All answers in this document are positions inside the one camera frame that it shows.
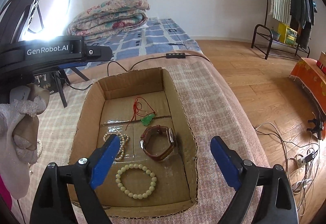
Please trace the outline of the left hand in white glove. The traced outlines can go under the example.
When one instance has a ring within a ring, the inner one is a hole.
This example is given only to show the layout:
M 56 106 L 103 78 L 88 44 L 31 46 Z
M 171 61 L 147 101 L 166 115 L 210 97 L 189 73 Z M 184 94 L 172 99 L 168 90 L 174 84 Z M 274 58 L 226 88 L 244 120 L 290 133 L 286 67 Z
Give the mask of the left hand in white glove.
M 1 103 L 1 180 L 14 199 L 29 189 L 29 166 L 37 162 L 38 115 L 49 104 L 50 93 L 35 84 L 11 90 Z

